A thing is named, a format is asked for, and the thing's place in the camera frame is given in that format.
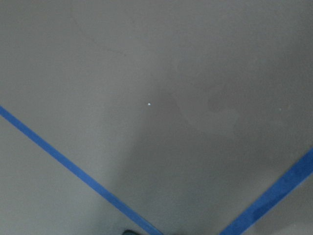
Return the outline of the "black mouse pad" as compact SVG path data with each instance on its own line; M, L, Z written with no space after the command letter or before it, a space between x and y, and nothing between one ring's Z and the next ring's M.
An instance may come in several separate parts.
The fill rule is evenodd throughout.
M140 235L140 233L133 230L125 230L122 235Z

